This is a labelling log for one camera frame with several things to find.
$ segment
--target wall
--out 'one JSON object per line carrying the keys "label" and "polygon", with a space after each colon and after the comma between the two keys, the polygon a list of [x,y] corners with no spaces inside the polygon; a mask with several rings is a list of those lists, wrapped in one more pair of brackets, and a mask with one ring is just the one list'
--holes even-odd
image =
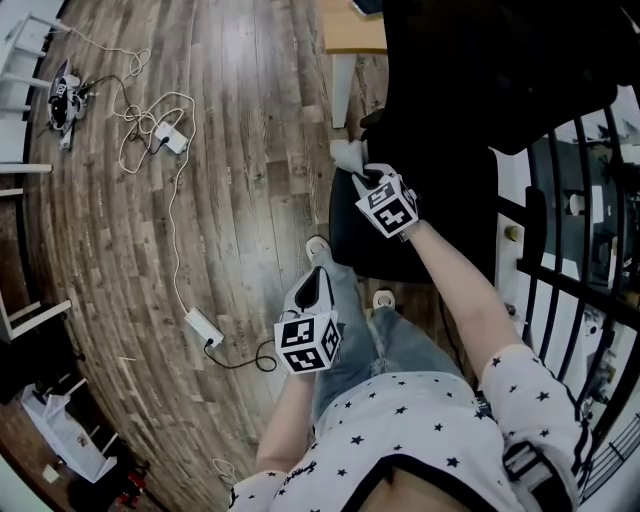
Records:
{"label": "wall", "polygon": [[51,512],[0,457],[0,510],[2,512]]}

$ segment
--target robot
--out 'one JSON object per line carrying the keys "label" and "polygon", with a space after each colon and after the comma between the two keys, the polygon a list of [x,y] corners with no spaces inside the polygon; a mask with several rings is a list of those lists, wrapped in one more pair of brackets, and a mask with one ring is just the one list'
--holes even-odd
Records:
{"label": "robot", "polygon": [[82,80],[72,74],[69,60],[65,60],[58,69],[49,89],[47,126],[61,132],[60,149],[71,149],[73,125],[86,114],[92,85],[82,84]]}

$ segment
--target power cord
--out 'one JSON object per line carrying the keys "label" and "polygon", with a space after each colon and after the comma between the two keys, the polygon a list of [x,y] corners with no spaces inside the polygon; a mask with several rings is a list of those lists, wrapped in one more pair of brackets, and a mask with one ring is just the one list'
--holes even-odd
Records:
{"label": "power cord", "polygon": [[[223,484],[233,487],[238,483],[238,478],[236,477],[236,467],[231,464],[231,462],[224,459],[213,459],[211,462],[213,462],[213,467],[218,471],[218,479]],[[231,471],[228,472],[227,470],[221,469],[220,466],[218,466],[218,462],[226,464],[228,466],[228,469],[230,469]]]}
{"label": "power cord", "polygon": [[[96,47],[98,47],[98,48],[100,48],[100,49],[102,49],[102,50],[104,50],[106,52],[120,52],[120,53],[123,53],[125,55],[131,56],[131,60],[129,62],[129,73],[127,73],[125,75],[125,77],[122,78],[122,79],[120,79],[119,77],[116,77],[114,75],[114,77],[117,78],[117,80],[119,82],[119,85],[118,85],[118,88],[116,89],[115,94],[113,95],[113,100],[111,102],[111,112],[113,113],[113,115],[123,119],[127,123],[133,123],[133,125],[131,126],[131,129],[127,133],[126,137],[124,139],[122,139],[122,143],[120,144],[120,152],[118,154],[118,164],[120,165],[120,167],[125,172],[127,172],[129,174],[137,174],[137,172],[140,170],[140,167],[142,166],[142,162],[144,161],[144,158],[147,155],[147,153],[155,154],[160,149],[160,147],[158,147],[156,149],[156,151],[153,152],[153,151],[151,151],[150,142],[149,143],[145,142],[145,151],[142,154],[142,156],[140,157],[140,161],[138,162],[138,165],[136,166],[135,169],[129,169],[122,162],[122,152],[123,152],[123,149],[124,149],[125,142],[136,140],[137,138],[140,138],[140,139],[142,139],[144,141],[144,139],[142,138],[142,135],[148,135],[149,138],[151,139],[151,135],[153,134],[153,132],[158,128],[160,123],[166,117],[168,117],[168,116],[170,116],[170,115],[172,115],[174,113],[178,113],[178,118],[171,125],[171,128],[175,129],[176,125],[182,120],[182,118],[185,115],[185,110],[184,109],[176,107],[176,108],[172,108],[172,109],[164,112],[163,114],[160,115],[160,117],[156,118],[152,114],[152,110],[155,109],[158,106],[158,104],[160,104],[163,100],[165,100],[166,98],[168,98],[170,96],[177,96],[179,98],[187,99],[187,100],[189,100],[191,102],[192,112],[193,112],[193,114],[192,114],[193,132],[191,134],[191,137],[188,139],[188,142],[187,142],[187,145],[186,145],[186,148],[185,148],[186,157],[185,157],[184,163],[180,166],[180,168],[178,169],[178,172],[176,173],[176,175],[174,177],[173,195],[171,196],[171,200],[169,201],[169,220],[171,222],[171,228],[172,228],[171,241],[172,241],[172,244],[173,244],[173,251],[174,251],[175,256],[176,256],[176,266],[175,266],[175,270],[174,270],[174,273],[173,273],[173,287],[175,289],[176,296],[178,297],[178,301],[180,302],[180,307],[182,308],[182,310],[184,311],[185,316],[186,316],[186,315],[188,315],[189,312],[187,311],[187,308],[186,308],[186,306],[184,304],[184,301],[182,299],[182,296],[180,294],[180,290],[178,289],[178,273],[180,272],[180,253],[178,252],[176,222],[175,222],[175,219],[173,218],[173,204],[175,203],[176,197],[178,195],[178,184],[180,183],[180,177],[181,177],[182,172],[184,171],[185,167],[189,163],[189,153],[190,153],[190,150],[191,150],[191,143],[193,142],[193,139],[196,136],[196,131],[197,131],[196,119],[195,119],[196,102],[191,96],[188,96],[186,94],[182,94],[182,93],[176,92],[176,91],[170,91],[170,92],[167,92],[167,93],[163,94],[160,98],[158,98],[155,102],[153,102],[151,104],[151,106],[148,107],[146,110],[143,110],[138,105],[130,103],[128,98],[127,98],[127,96],[126,96],[124,82],[129,77],[134,77],[135,78],[135,77],[139,76],[140,73],[142,73],[142,71],[144,70],[144,67],[151,60],[151,56],[152,56],[151,49],[144,48],[144,49],[142,49],[142,50],[140,50],[138,52],[132,52],[132,51],[129,51],[129,50],[125,50],[124,48],[110,48],[110,47],[107,47],[107,46],[103,46],[103,45],[101,45],[99,43],[96,43],[95,41],[92,41],[90,38],[88,38],[86,35],[84,35],[82,32],[80,32],[79,30],[77,30],[74,27],[69,27],[69,31],[73,32],[74,34],[77,34],[79,37],[81,37],[87,43],[92,44],[93,46],[96,46]],[[118,97],[118,94],[120,93],[120,90],[123,91],[123,94],[125,96],[125,102],[127,103],[127,110],[124,113],[117,112],[116,108],[115,108],[116,99]],[[144,121],[150,121],[151,124],[152,124],[151,128],[144,129],[143,126],[142,126],[142,123]],[[161,146],[165,144],[164,139],[160,144],[161,144]]]}
{"label": "power cord", "polygon": [[449,324],[447,323],[447,317],[444,314],[444,301],[442,300],[442,295],[438,293],[438,302],[440,304],[440,316],[442,317],[442,323],[444,324],[444,330],[447,333],[447,338],[449,339],[449,345],[453,349],[453,353],[456,355],[456,361],[458,361],[458,367],[461,372],[464,372],[464,367],[462,366],[462,360],[460,359],[460,353],[458,352],[458,347],[453,342],[453,338],[451,337],[451,331],[449,330]]}
{"label": "power cord", "polygon": [[[278,367],[278,361],[276,361],[275,358],[273,358],[271,356],[261,356],[260,355],[260,350],[262,350],[262,347],[264,347],[267,343],[273,343],[273,342],[274,342],[274,340],[263,341],[258,346],[258,350],[256,350],[256,356],[253,359],[250,359],[249,361],[245,361],[244,363],[240,363],[240,364],[236,364],[236,365],[227,365],[227,364],[221,363],[220,361],[218,361],[215,357],[213,357],[209,353],[209,351],[207,349],[213,344],[213,340],[207,340],[207,343],[204,345],[203,350],[204,350],[205,355],[209,359],[211,359],[218,366],[222,366],[225,370],[236,370],[238,368],[242,368],[243,366],[247,366],[247,365],[250,365],[250,364],[255,364],[256,367],[258,368],[258,370],[260,370],[261,372],[271,373],[272,371],[274,371]],[[262,363],[260,362],[260,360],[262,360],[262,359],[267,359],[267,360],[271,361],[273,363],[273,367],[272,368],[264,367],[262,365]]]}

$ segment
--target floorboard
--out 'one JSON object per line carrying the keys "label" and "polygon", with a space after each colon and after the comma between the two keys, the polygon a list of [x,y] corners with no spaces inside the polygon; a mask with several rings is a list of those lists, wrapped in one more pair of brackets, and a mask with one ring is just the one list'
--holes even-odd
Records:
{"label": "floorboard", "polygon": [[[348,127],[333,130],[330,60],[314,0],[69,4],[63,22],[95,41],[151,47],[145,70],[127,80],[132,102],[148,106],[171,90],[195,98],[197,134],[174,209],[178,286],[187,307],[197,305],[225,333],[221,360],[252,357],[308,268],[304,242],[327,233],[329,141],[358,136],[358,120],[384,104],[386,58],[358,59]],[[64,58],[85,77],[129,70],[127,57],[70,34],[56,37],[41,77],[50,79]],[[224,510],[228,489],[212,459],[250,475],[284,370],[228,371],[204,357],[173,290],[167,206],[178,164],[163,149],[136,175],[122,171],[129,126],[111,115],[116,87],[97,87],[72,152],[61,153],[53,133],[33,140],[31,160],[54,172],[26,181],[30,258],[45,298],[72,300],[67,326],[87,356],[82,372],[120,436],[151,462],[150,490],[172,510]],[[45,107],[38,95],[33,133],[44,126]],[[116,109],[125,108],[120,97]],[[191,114],[177,127],[190,134]],[[123,160],[135,168],[141,154],[139,142],[128,143]],[[405,314],[444,339],[431,288],[360,285],[366,307],[378,286],[391,286]]]}

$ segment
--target white cable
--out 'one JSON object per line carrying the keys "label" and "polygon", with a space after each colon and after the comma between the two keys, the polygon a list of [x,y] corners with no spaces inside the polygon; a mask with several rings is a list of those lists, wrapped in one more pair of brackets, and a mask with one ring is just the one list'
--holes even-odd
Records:
{"label": "white cable", "polygon": [[[189,141],[187,142],[187,146],[185,148],[186,151],[186,158],[184,161],[184,164],[182,164],[180,166],[180,169],[178,169],[178,172],[175,175],[175,182],[174,182],[174,186],[173,186],[173,195],[171,196],[171,201],[169,202],[169,220],[171,221],[171,228],[172,228],[172,236],[171,236],[171,240],[173,243],[173,251],[176,255],[176,267],[173,273],[173,287],[176,291],[176,296],[178,297],[178,301],[180,302],[180,306],[182,307],[185,315],[188,314],[187,308],[184,304],[184,301],[182,300],[182,296],[180,295],[180,290],[178,289],[178,274],[180,272],[180,253],[178,252],[178,243],[177,243],[177,227],[176,227],[176,222],[175,219],[173,218],[173,204],[176,200],[176,197],[178,195],[178,183],[180,182],[180,177],[182,176],[182,172],[184,171],[185,167],[187,166],[187,164],[189,163],[189,152],[191,150],[191,143],[193,142],[194,137],[196,136],[196,118],[195,118],[195,113],[196,113],[196,102],[195,100],[191,97],[191,96],[187,96],[186,94],[182,94],[180,92],[176,92],[176,91],[170,91],[167,92],[165,94],[163,94],[159,99],[157,99],[155,102],[153,102],[153,104],[146,110],[142,110],[142,108],[140,108],[138,105],[134,105],[134,104],[129,104],[127,105],[127,110],[124,112],[124,114],[116,112],[116,98],[118,97],[118,94],[120,93],[120,90],[123,89],[123,84],[124,82],[129,78],[129,77],[137,77],[138,75],[140,75],[140,73],[142,73],[144,67],[149,63],[149,61],[151,60],[151,50],[149,48],[144,48],[143,50],[140,50],[138,52],[132,52],[129,50],[125,50],[124,48],[109,48],[106,46],[102,46],[101,44],[96,43],[95,41],[92,41],[91,39],[89,39],[87,36],[85,36],[84,34],[82,34],[80,31],[78,31],[77,29],[70,27],[69,30],[75,34],[77,34],[78,36],[80,36],[82,39],[84,39],[86,42],[97,46],[98,48],[107,51],[107,52],[121,52],[124,53],[125,55],[130,55],[131,56],[131,61],[129,62],[129,73],[122,79],[122,81],[118,84],[118,88],[116,89],[115,94],[113,95],[113,99],[111,101],[111,112],[113,113],[113,115],[124,119],[125,122],[127,123],[133,123],[131,126],[131,129],[129,130],[129,132],[127,133],[127,135],[122,139],[122,143],[120,144],[120,152],[118,153],[118,164],[120,164],[120,167],[127,173],[129,174],[137,174],[137,172],[140,170],[140,167],[142,166],[142,162],[144,161],[144,157],[147,155],[147,153],[149,153],[149,151],[151,150],[151,140],[152,140],[152,136],[153,136],[153,132],[156,131],[156,129],[158,128],[159,124],[162,122],[162,120],[175,113],[175,112],[179,112],[178,118],[174,121],[174,123],[171,125],[172,128],[175,128],[175,126],[182,120],[185,111],[184,109],[181,108],[172,108],[171,110],[165,112],[164,114],[162,114],[158,119],[156,119],[156,117],[151,113],[151,111],[161,102],[163,101],[165,98],[167,98],[168,96],[178,96],[180,98],[185,98],[188,99],[191,102],[191,106],[193,108],[193,113],[192,113],[192,121],[193,121],[193,133],[191,134],[191,137],[189,138]],[[148,55],[147,59],[144,60],[143,56],[144,55]],[[143,121],[148,120],[151,121],[152,126],[150,129],[145,130],[142,127],[142,123]],[[122,162],[122,152],[124,150],[124,145],[125,142],[128,140],[129,136],[131,135],[131,132],[133,132],[133,130],[136,128],[136,126],[138,127],[139,131],[141,133],[143,133],[144,135],[148,135],[149,136],[149,142],[148,144],[145,144],[145,151],[142,154],[142,157],[140,158],[140,161],[138,162],[138,165],[136,166],[136,168],[134,170],[131,170],[129,168],[127,168],[124,163]]]}
{"label": "white cable", "polygon": [[[216,461],[220,461],[224,464],[227,464],[229,466],[231,466],[231,474],[227,473],[225,470],[220,469],[220,467],[218,466],[218,463]],[[237,485],[238,483],[238,479],[236,478],[236,467],[231,464],[231,462],[228,462],[224,459],[213,459],[213,466],[218,470],[218,476],[219,477],[225,477],[228,478],[229,480],[231,480],[233,482],[233,485]]]}

